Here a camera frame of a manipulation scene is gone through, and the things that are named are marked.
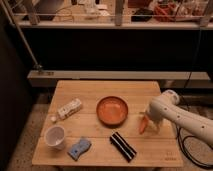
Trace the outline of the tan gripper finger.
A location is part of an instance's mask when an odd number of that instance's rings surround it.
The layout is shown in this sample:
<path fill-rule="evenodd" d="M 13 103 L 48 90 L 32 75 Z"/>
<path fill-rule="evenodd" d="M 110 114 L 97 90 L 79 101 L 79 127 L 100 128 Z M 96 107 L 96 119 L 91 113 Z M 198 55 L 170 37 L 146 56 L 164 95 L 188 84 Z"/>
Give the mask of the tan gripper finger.
<path fill-rule="evenodd" d="M 160 132 L 162 123 L 161 122 L 159 122 L 159 123 L 153 122 L 153 124 L 155 126 L 155 131 Z"/>

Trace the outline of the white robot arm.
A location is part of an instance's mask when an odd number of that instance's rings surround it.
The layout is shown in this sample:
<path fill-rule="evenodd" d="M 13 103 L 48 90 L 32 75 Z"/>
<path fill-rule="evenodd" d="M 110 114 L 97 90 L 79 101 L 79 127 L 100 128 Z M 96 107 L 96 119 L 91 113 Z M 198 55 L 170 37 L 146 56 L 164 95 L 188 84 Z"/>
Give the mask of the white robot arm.
<path fill-rule="evenodd" d="M 149 102 L 146 114 L 156 125 L 167 119 L 213 146 L 213 120 L 178 107 L 179 102 L 175 91 L 166 90 Z"/>

